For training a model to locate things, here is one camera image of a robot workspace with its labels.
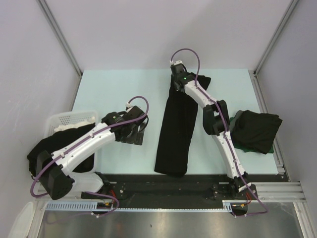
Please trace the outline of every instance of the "plastic basket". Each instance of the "plastic basket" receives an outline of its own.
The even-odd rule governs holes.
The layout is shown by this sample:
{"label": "plastic basket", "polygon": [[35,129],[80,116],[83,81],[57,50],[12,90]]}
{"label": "plastic basket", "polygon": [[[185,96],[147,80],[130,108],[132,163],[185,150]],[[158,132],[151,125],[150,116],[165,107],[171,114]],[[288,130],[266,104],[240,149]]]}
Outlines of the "plastic basket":
{"label": "plastic basket", "polygon": [[[99,116],[96,111],[66,112],[53,115],[46,122],[44,138],[53,135],[55,133],[54,129],[59,125],[76,124],[82,121],[89,121],[92,117],[95,117],[96,124],[99,123]],[[95,153],[93,169],[87,173],[96,171],[98,153],[98,151]]]}

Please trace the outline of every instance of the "white wall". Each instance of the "white wall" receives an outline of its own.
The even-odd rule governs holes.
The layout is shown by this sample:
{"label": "white wall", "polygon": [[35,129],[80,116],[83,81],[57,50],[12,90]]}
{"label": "white wall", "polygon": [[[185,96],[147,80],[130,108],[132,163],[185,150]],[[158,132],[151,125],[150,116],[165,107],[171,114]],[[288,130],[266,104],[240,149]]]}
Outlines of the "white wall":
{"label": "white wall", "polygon": [[278,136],[292,180],[300,180],[317,222],[317,1],[302,0],[260,71],[268,110],[283,119]]}
{"label": "white wall", "polygon": [[48,116],[68,111],[79,78],[35,0],[0,2],[0,237],[32,200],[26,159]]}
{"label": "white wall", "polygon": [[[204,68],[254,69],[290,0],[48,0],[82,69],[166,68],[179,48]],[[186,55],[186,65],[196,59]]]}

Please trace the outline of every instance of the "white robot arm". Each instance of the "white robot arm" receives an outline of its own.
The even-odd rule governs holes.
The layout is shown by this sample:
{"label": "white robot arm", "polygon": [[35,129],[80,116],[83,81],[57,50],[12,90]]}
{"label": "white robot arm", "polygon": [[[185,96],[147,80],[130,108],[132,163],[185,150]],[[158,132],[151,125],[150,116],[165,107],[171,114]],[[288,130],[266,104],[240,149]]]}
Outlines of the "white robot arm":
{"label": "white robot arm", "polygon": [[41,182],[47,191],[46,194],[49,194],[53,200],[64,197],[70,191],[99,191],[104,185],[102,175],[94,171],[74,173],[73,170],[101,147],[114,141],[127,143],[127,138],[131,138],[135,132],[144,130],[147,125],[143,121],[148,118],[148,102],[142,96],[135,98],[138,97],[146,101],[146,112],[137,106],[131,106],[130,100],[126,111],[107,114],[92,130],[67,147],[54,151],[52,154],[47,151],[40,153],[37,158],[37,176],[31,187],[31,195],[34,197],[44,195],[35,195],[33,192],[37,180]]}
{"label": "white robot arm", "polygon": [[189,95],[203,109],[204,129],[215,140],[225,163],[227,176],[232,179],[236,192],[245,190],[246,186],[241,181],[239,173],[244,177],[244,180],[247,180],[247,173],[239,161],[230,132],[227,130],[229,116],[226,102],[224,100],[218,101],[210,96],[199,82],[195,82],[195,77],[186,72],[182,61],[171,62],[171,70],[175,90]]}

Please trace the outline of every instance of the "black cloth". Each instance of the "black cloth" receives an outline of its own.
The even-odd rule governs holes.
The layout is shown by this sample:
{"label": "black cloth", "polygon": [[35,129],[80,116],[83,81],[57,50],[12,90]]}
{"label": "black cloth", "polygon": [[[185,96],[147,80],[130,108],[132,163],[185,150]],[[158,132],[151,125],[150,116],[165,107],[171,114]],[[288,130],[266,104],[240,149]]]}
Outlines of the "black cloth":
{"label": "black cloth", "polygon": [[282,124],[278,115],[244,111],[231,133],[233,144],[267,154]]}
{"label": "black cloth", "polygon": [[[89,124],[81,126],[79,128],[71,128],[64,131],[56,132],[55,134],[41,140],[33,150],[28,154],[29,171],[33,176],[36,176],[36,163],[37,157],[42,151],[47,151],[49,154],[52,152],[66,147],[70,143],[74,142],[88,131],[93,129],[95,124]],[[74,172],[84,173],[90,171],[94,167],[94,155],[92,154],[82,163],[80,163]]]}
{"label": "black cloth", "polygon": [[[211,78],[199,75],[197,80],[207,89]],[[186,174],[197,110],[198,104],[185,93],[176,91],[171,81],[159,135],[155,172],[176,177]]]}

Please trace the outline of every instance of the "work surface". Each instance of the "work surface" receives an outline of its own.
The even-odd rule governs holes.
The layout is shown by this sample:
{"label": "work surface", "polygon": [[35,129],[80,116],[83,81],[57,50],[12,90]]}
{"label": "work surface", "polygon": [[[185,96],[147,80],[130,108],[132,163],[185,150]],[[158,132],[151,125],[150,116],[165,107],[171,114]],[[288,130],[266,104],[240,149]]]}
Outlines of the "work surface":
{"label": "work surface", "polygon": [[[208,92],[225,100],[229,116],[238,110],[260,112],[246,69],[201,69],[200,75],[211,77]],[[159,133],[170,87],[170,70],[86,70],[74,104],[74,111],[96,110],[100,119],[110,112],[125,109],[126,102],[142,95],[150,104],[149,125],[143,145],[114,142],[98,153],[97,171],[107,174],[156,174],[154,165]],[[134,105],[146,109],[141,99]],[[225,174],[225,165],[216,143],[202,125],[203,111],[198,110],[188,158],[188,174]],[[272,154],[244,153],[237,149],[244,168],[250,174],[277,174]]]}

